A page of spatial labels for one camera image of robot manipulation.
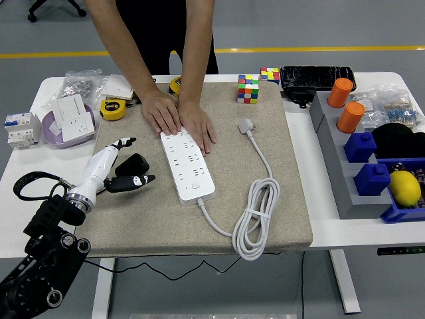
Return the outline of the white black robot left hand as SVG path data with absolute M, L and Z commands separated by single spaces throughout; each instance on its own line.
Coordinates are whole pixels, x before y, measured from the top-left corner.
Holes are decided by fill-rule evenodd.
M 130 147 L 135 141 L 135 138 L 122 138 L 93 155 L 76 187 L 68 192 L 66 200 L 83 212 L 89 213 L 96 204 L 97 194 L 102 190 L 110 193 L 133 191 L 155 180 L 154 175 L 138 175 L 136 172 L 108 179 L 118 152 L 124 147 Z

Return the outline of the person's right hand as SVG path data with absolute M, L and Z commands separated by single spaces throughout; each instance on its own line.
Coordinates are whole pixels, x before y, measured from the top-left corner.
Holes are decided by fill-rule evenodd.
M 181 130 L 181 121 L 174 99 L 158 89 L 140 97 L 143 117 L 151 124 L 155 133 L 176 135 Z

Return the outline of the person's left hand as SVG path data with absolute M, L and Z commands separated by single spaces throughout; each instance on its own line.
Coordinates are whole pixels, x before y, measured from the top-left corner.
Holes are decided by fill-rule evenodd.
M 216 143 L 216 134 L 208 114 L 198 102 L 180 100 L 178 103 L 181 124 L 190 133 L 203 156 L 210 154 L 211 143 Z

